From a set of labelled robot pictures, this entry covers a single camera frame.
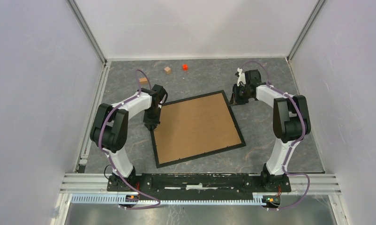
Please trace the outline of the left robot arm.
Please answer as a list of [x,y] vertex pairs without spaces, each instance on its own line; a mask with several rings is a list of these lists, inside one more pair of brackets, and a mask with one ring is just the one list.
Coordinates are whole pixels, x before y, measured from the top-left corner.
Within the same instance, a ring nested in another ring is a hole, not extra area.
[[144,112],[144,125],[149,131],[154,130],[160,124],[161,107],[167,97],[165,88],[156,84],[150,90],[140,88],[125,100],[111,105],[103,103],[97,109],[90,139],[105,153],[113,174],[119,177],[119,186],[125,191],[136,187],[135,169],[125,150],[128,122]]

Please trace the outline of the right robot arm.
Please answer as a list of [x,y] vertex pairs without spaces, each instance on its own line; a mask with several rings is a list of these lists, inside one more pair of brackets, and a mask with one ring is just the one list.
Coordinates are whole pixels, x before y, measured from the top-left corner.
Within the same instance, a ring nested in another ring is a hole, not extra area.
[[244,105],[250,99],[261,101],[273,109],[272,128],[276,141],[271,157],[264,164],[260,186],[272,191],[288,182],[287,166],[296,146],[310,133],[311,124],[306,98],[290,95],[263,82],[258,70],[237,68],[230,105]]

